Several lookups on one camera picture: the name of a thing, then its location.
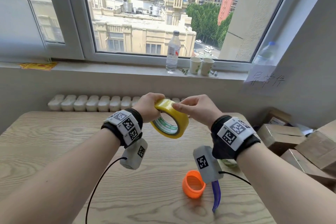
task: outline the orange cup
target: orange cup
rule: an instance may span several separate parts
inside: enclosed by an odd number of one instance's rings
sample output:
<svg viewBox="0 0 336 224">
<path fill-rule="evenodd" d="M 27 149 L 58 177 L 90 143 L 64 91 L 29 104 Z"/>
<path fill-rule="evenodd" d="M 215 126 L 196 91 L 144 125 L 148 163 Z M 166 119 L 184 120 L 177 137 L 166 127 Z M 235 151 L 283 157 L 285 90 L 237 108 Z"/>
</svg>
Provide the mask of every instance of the orange cup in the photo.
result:
<svg viewBox="0 0 336 224">
<path fill-rule="evenodd" d="M 205 183 L 197 170 L 187 172 L 182 181 L 183 192 L 190 198 L 199 198 L 205 189 Z"/>
</svg>

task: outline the wooden table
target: wooden table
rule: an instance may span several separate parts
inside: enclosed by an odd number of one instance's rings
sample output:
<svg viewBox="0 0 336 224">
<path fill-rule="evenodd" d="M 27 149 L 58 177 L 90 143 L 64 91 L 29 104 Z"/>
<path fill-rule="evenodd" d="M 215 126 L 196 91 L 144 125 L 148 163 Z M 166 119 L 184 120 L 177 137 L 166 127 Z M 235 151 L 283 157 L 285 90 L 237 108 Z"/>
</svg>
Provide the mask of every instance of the wooden table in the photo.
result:
<svg viewBox="0 0 336 224">
<path fill-rule="evenodd" d="M 29 112 L 0 136 L 0 200 L 23 181 L 99 130 L 110 113 Z M 240 114 L 230 114 L 245 119 Z M 222 198 L 212 213 L 213 192 L 205 188 L 199 200 L 182 191 L 187 171 L 197 169 L 193 150 L 211 145 L 206 126 L 190 120 L 184 135 L 169 139 L 144 124 L 148 150 L 138 170 L 113 165 L 93 197 L 88 223 L 275 223 L 254 189 L 224 175 Z M 114 159 L 123 153 L 121 147 Z M 221 163 L 222 169 L 244 175 Z M 83 224 L 87 203 L 74 223 Z"/>
</svg>

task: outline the plastic water bottle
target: plastic water bottle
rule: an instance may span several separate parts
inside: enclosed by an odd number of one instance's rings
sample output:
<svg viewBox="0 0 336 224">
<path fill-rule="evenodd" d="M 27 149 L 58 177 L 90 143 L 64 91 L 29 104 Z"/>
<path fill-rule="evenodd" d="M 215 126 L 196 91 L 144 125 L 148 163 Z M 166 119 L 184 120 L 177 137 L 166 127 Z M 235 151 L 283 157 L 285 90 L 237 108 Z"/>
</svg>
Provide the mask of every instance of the plastic water bottle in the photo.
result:
<svg viewBox="0 0 336 224">
<path fill-rule="evenodd" d="M 168 43 L 168 53 L 166 61 L 166 70 L 168 73 L 173 73 L 177 68 L 177 60 L 179 58 L 181 48 L 179 35 L 180 32 L 175 30 L 173 32 L 173 37 L 170 39 Z"/>
<path fill-rule="evenodd" d="M 254 63 L 258 65 L 273 65 L 276 50 L 275 42 L 269 42 L 268 45 L 261 50 L 260 54 L 254 60 Z"/>
</svg>

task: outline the packing tape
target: packing tape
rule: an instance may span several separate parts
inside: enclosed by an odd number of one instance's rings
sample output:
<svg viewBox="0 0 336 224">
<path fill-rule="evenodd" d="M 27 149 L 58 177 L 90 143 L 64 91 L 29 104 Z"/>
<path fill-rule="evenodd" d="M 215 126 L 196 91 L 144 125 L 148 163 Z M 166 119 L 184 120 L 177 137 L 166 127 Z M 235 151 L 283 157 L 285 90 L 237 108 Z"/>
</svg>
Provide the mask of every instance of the packing tape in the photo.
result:
<svg viewBox="0 0 336 224">
<path fill-rule="evenodd" d="M 173 103 L 174 101 L 170 99 L 161 99 L 155 103 L 155 108 L 160 112 L 164 112 L 172 117 L 177 126 L 168 123 L 162 118 L 162 116 L 152 121 L 151 124 L 160 134 L 164 135 L 165 137 L 176 139 L 181 137 L 185 132 L 187 126 L 189 125 L 189 118 L 185 113 L 176 111 L 172 107 Z"/>
</svg>

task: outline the hand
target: hand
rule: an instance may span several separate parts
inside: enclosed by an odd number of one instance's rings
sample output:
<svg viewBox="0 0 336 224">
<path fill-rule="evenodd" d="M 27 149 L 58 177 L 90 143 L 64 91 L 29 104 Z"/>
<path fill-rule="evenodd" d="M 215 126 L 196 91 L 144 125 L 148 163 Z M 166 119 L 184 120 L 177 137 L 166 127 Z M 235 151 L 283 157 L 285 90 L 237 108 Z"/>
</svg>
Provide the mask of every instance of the hand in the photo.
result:
<svg viewBox="0 0 336 224">
<path fill-rule="evenodd" d="M 143 95 L 139 101 L 133 106 L 142 116 L 144 123 L 151 122 L 160 117 L 160 112 L 155 109 L 156 101 L 165 98 L 165 95 L 159 93 L 147 93 Z"/>
<path fill-rule="evenodd" d="M 209 129 L 215 120 L 223 115 L 207 95 L 188 97 L 172 106 L 176 111 L 186 113 L 194 120 L 207 125 Z"/>
</svg>

